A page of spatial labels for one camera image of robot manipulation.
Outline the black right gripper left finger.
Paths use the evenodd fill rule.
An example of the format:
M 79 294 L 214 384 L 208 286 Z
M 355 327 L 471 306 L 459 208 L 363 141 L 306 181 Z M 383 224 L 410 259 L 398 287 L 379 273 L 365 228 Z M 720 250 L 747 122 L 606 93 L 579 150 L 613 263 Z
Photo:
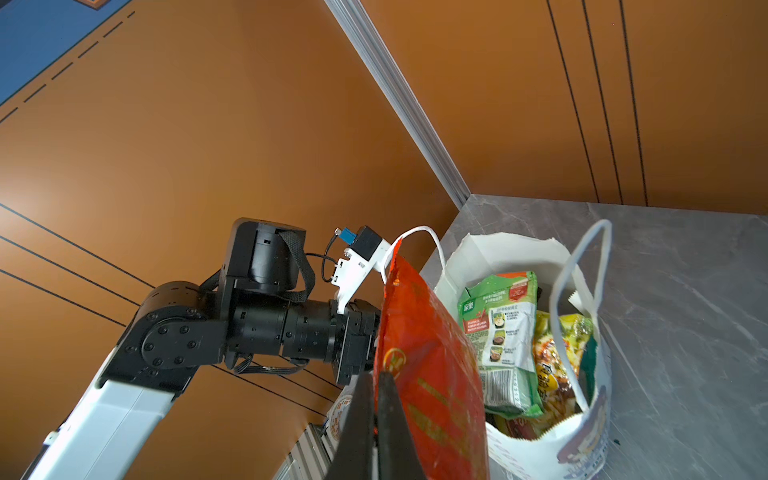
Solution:
M 326 480 L 370 480 L 373 476 L 374 386 L 370 373 L 360 375 L 336 454 Z

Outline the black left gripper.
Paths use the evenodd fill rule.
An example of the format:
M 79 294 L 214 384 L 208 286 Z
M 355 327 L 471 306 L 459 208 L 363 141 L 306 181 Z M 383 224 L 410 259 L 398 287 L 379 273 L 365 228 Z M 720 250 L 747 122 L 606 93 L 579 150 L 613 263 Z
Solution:
M 332 362 L 338 385 L 373 370 L 380 321 L 380 309 L 367 301 L 355 299 L 345 307 Z

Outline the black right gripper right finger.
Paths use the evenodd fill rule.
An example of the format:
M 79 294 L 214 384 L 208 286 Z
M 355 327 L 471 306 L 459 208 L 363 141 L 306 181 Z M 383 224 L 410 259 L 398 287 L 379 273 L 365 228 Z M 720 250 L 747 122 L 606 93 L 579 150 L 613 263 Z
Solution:
M 425 480 L 394 377 L 378 376 L 378 473 L 383 480 Z

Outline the red yellow snack packet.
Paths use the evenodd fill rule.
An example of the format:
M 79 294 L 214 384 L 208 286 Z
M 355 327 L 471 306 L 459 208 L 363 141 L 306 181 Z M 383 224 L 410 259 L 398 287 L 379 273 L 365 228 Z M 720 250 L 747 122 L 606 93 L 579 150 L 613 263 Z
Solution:
M 388 372 L 429 479 L 489 476 L 474 348 L 420 274 L 399 254 L 386 283 L 374 371 Z

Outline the green white snack bag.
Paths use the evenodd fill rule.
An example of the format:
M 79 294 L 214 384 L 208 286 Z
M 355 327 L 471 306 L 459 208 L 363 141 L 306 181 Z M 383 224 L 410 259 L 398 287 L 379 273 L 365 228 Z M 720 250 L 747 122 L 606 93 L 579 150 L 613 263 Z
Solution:
M 533 356 L 537 303 L 532 271 L 490 275 L 462 292 L 458 323 L 475 349 L 489 414 L 508 420 L 543 414 Z

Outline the yellow snack bag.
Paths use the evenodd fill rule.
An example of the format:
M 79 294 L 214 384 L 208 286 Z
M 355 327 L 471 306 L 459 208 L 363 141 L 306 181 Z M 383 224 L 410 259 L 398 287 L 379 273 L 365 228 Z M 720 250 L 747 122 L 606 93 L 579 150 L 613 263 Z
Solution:
M 557 353 L 549 322 L 547 312 L 536 312 L 533 358 L 543 411 L 540 417 L 530 421 L 536 438 L 577 412 L 575 394 Z M 568 360 L 578 375 L 587 343 L 593 337 L 592 320 L 569 314 L 560 317 L 560 325 Z

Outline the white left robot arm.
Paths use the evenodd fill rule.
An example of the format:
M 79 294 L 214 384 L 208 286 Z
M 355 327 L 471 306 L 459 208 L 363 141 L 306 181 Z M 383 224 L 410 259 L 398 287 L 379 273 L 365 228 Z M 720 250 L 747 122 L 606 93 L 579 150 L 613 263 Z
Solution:
M 202 366 L 259 374 L 255 356 L 280 356 L 288 360 L 280 369 L 287 376 L 320 360 L 339 385 L 371 370 L 380 311 L 355 292 L 383 269 L 389 245 L 366 227 L 336 237 L 346 244 L 331 280 L 336 295 L 314 301 L 305 231 L 237 220 L 216 274 L 200 285 L 169 282 L 148 295 L 25 477 L 122 478 Z

